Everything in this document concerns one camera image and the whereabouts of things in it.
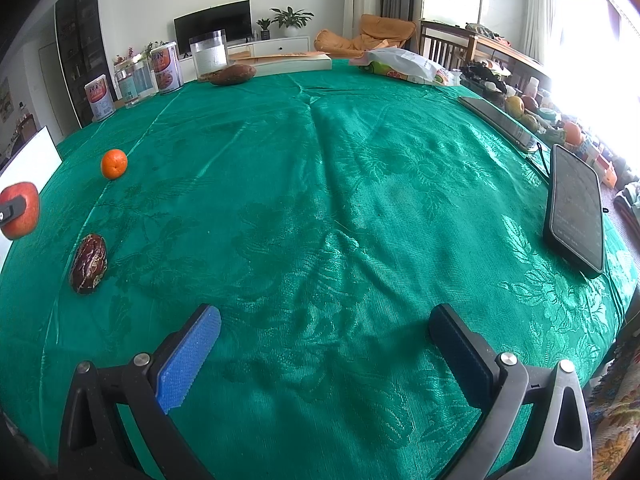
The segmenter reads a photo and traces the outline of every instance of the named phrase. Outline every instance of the orange armchair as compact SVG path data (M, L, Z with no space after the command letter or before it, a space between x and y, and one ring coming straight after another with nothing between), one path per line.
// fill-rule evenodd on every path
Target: orange armchair
M360 35L353 40L338 36L326 28L318 32L314 46L331 57L358 57L379 46L402 47L415 34L415 23L363 14Z

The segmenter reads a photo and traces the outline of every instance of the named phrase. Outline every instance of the food can with red label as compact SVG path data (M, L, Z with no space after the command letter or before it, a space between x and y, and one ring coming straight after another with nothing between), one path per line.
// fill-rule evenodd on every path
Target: food can with red label
M167 94L181 88L184 83L175 41L153 49L150 54L156 72L158 92Z
M107 76L102 74L84 85L84 91L87 99L89 99L96 122L106 119L115 113L116 108L113 106L113 99L111 99L111 92L109 92L109 86L107 85Z

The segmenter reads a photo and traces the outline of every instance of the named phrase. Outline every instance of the dark display cabinet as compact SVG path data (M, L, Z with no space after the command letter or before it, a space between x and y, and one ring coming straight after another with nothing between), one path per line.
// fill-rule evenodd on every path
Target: dark display cabinet
M104 74L111 97L117 99L102 44L98 0L58 0L56 37L69 97L84 128L94 116L84 85Z

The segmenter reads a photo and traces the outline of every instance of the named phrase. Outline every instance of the phone screen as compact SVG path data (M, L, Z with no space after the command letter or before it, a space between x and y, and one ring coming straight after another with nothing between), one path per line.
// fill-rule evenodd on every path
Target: phone screen
M554 149L552 233L596 269L602 268L602 204L595 172L566 150Z
M461 97L460 100L480 115L491 126L498 131L507 132L508 136L526 148L532 148L535 145L533 136L522 126L511 119L507 114L503 113L493 106L489 101L474 97Z

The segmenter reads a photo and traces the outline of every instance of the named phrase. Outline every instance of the painting on wall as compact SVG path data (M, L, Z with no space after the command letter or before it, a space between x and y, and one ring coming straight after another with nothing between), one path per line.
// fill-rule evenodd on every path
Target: painting on wall
M6 120L14 111L14 102L11 101L11 91L9 90L9 79L4 78L0 85L0 115L2 115L2 122Z

